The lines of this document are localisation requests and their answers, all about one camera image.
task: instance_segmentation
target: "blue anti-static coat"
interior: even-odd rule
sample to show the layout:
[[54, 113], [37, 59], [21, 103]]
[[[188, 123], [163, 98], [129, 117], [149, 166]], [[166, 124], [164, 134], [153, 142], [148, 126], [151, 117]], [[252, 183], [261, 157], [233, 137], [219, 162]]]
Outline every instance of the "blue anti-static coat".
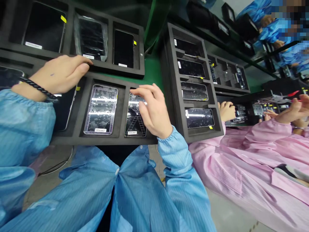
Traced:
[[163, 186], [139, 146], [119, 167], [97, 147], [79, 147], [63, 182], [21, 213], [34, 181], [28, 165], [48, 146], [55, 112], [51, 103], [0, 92], [0, 231], [94, 232], [115, 187], [111, 232], [216, 231], [205, 187], [192, 168], [191, 153], [174, 128], [159, 140], [165, 169]]

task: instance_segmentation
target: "wrist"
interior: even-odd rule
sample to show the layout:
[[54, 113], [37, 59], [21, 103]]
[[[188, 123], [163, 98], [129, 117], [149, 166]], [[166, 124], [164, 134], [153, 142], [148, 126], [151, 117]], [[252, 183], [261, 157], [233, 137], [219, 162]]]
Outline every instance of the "wrist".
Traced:
[[25, 98], [28, 98], [30, 100], [33, 100], [35, 102], [43, 102], [46, 100], [46, 95], [42, 92], [40, 92], [39, 90], [37, 90], [36, 88], [28, 85], [27, 83], [21, 83], [21, 84], [17, 84], [14, 85], [12, 87], [12, 92], [15, 92]]
[[169, 130], [166, 130], [164, 133], [160, 134], [158, 137], [160, 139], [166, 139], [173, 133], [173, 127], [172, 125], [169, 126]]

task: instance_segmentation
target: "floor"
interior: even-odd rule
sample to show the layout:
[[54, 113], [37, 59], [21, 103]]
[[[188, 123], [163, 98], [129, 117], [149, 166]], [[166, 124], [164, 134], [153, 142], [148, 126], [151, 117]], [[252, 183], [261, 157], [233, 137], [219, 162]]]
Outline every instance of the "floor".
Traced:
[[[163, 179], [164, 164], [155, 145], [149, 145], [150, 158], [153, 159], [157, 166], [158, 176]], [[72, 146], [55, 146], [48, 153], [51, 156], [41, 165], [40, 172], [43, 172], [54, 165], [67, 160], [72, 152]], [[71, 164], [71, 159], [59, 170], [48, 175], [39, 176], [26, 194], [23, 209], [27, 209], [33, 202], [38, 201], [41, 197], [50, 192], [61, 180], [58, 178], [59, 172]], [[256, 219], [245, 213], [234, 203], [228, 201], [207, 189], [211, 202], [211, 215], [218, 232], [272, 232], [273, 230], [259, 223]]]

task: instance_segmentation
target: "black bracelet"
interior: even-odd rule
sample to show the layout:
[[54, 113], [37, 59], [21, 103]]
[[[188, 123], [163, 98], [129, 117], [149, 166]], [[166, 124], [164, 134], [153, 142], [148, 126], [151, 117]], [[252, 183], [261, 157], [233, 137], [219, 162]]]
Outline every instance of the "black bracelet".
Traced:
[[40, 92], [44, 93], [46, 96], [48, 96], [50, 99], [52, 100], [56, 100], [57, 97], [53, 94], [51, 94], [50, 92], [46, 91], [45, 89], [43, 89], [41, 86], [37, 85], [36, 83], [34, 83], [33, 81], [31, 81], [28, 78], [25, 77], [19, 77], [19, 79], [22, 82], [26, 82], [28, 85], [31, 85], [32, 87], [36, 88], [37, 90], [39, 90]]

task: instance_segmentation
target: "worker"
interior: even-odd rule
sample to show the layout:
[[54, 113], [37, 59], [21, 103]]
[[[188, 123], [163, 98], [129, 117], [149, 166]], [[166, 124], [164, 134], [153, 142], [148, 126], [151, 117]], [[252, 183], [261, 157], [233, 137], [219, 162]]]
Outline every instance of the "worker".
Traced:
[[[308, 170], [309, 166], [273, 152], [274, 141], [280, 139], [280, 134], [284, 136], [288, 130], [291, 133], [290, 122], [309, 115], [309, 97], [300, 98], [302, 103], [294, 99], [290, 109], [263, 122], [269, 125], [264, 133], [245, 133], [243, 150], [222, 144], [224, 136], [189, 145], [193, 166], [207, 188], [280, 232], [309, 231], [309, 218], [304, 217], [309, 213], [309, 176], [299, 170]], [[235, 118], [231, 102], [220, 105], [220, 116], [225, 132], [224, 122]], [[259, 139], [253, 140], [257, 132]]]
[[[82, 56], [60, 56], [30, 80], [50, 94], [65, 93], [89, 64]], [[21, 83], [0, 92], [1, 232], [96, 231], [110, 201], [107, 231], [216, 231], [188, 146], [171, 125], [163, 93], [155, 84], [130, 92], [147, 102], [140, 102], [140, 113], [148, 131], [158, 137], [167, 166], [165, 187], [148, 146], [136, 148], [120, 167], [99, 148], [80, 146], [72, 166], [59, 174], [63, 182], [21, 213], [35, 176], [28, 165], [49, 145], [55, 123], [52, 103], [44, 102], [46, 95], [37, 88]]]

